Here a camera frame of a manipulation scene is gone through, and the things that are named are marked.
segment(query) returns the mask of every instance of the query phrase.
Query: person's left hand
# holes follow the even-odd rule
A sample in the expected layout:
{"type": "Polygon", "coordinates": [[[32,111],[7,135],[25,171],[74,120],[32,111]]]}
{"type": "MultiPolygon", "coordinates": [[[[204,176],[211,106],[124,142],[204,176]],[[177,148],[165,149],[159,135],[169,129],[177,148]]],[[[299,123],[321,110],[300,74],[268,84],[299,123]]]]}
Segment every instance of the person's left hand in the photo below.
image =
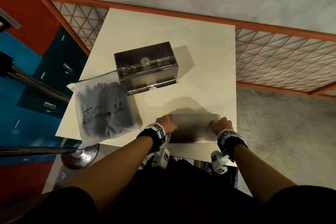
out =
{"type": "Polygon", "coordinates": [[[177,125],[170,121],[168,115],[163,115],[162,117],[157,118],[155,122],[163,126],[167,135],[177,129],[177,125]]]}

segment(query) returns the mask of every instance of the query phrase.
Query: hand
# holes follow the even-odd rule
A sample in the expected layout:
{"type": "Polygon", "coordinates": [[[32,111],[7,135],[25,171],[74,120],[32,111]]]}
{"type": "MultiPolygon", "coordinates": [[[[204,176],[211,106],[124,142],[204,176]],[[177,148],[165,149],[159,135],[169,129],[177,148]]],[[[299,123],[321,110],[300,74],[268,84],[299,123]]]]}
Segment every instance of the hand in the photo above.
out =
{"type": "Polygon", "coordinates": [[[163,126],[167,135],[177,129],[177,125],[170,121],[168,115],[163,115],[162,117],[157,118],[155,122],[163,126]]]}
{"type": "Polygon", "coordinates": [[[223,117],[219,121],[215,122],[214,120],[210,121],[210,126],[212,131],[218,136],[218,134],[223,131],[224,129],[232,130],[232,121],[228,120],[226,117],[223,117]]]}

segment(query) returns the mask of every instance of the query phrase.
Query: black shirt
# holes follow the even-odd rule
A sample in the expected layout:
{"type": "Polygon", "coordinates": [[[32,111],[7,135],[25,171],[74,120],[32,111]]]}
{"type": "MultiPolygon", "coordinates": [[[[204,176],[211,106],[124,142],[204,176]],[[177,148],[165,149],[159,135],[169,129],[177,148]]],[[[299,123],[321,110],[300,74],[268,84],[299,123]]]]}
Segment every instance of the black shirt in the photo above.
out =
{"type": "Polygon", "coordinates": [[[295,186],[263,203],[223,185],[220,179],[185,160],[170,160],[166,170],[145,168],[138,172],[101,216],[85,191],[68,187],[51,192],[22,222],[224,223],[242,219],[276,222],[314,216],[321,220],[333,214],[335,198],[333,189],[295,186]]]}

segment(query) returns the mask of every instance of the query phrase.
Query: table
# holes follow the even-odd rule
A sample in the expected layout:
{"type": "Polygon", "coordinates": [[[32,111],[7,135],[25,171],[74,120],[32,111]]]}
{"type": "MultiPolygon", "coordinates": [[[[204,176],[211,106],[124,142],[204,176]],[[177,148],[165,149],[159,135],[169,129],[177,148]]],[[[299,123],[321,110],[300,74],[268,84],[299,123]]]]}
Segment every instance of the table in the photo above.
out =
{"type": "MultiPolygon", "coordinates": [[[[211,112],[237,129],[235,27],[110,9],[80,80],[116,70],[114,53],[169,41],[179,64],[178,83],[129,96],[143,127],[168,113],[211,112]]],[[[122,147],[140,130],[102,143],[122,147]]],[[[74,96],[56,136],[80,140],[74,96]]],[[[211,162],[216,143],[168,144],[172,156],[211,162]]]]}

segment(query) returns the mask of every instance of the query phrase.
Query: black sleeve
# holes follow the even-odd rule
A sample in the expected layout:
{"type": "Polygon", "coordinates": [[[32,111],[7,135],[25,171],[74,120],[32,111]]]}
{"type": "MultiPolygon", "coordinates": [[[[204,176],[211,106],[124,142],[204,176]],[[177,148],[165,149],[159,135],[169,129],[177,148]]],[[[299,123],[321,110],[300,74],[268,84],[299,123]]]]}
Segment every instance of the black sleeve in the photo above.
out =
{"type": "Polygon", "coordinates": [[[84,190],[67,187],[51,192],[21,219],[21,223],[79,223],[97,221],[97,207],[84,190]]]}
{"type": "Polygon", "coordinates": [[[305,215],[310,218],[313,216],[326,217],[333,214],[336,200],[336,190],[317,187],[317,186],[294,186],[283,189],[276,193],[268,201],[272,212],[276,212],[280,216],[297,216],[305,215]]]}

